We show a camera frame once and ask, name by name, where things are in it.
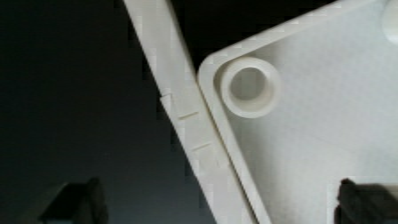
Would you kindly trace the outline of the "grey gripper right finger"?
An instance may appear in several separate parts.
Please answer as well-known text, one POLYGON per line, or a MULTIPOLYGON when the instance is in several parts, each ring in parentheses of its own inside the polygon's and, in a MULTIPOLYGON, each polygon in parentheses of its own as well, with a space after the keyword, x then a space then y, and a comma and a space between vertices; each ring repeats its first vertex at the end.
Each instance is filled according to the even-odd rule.
POLYGON ((398 224, 398 185, 342 180, 335 224, 398 224))

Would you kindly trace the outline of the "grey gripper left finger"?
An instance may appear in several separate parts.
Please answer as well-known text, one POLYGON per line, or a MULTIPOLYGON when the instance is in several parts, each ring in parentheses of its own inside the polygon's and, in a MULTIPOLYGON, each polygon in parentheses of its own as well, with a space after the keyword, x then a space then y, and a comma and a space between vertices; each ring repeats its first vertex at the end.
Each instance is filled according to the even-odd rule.
POLYGON ((109 224, 106 191, 98 178, 68 183, 38 218, 42 224, 109 224))

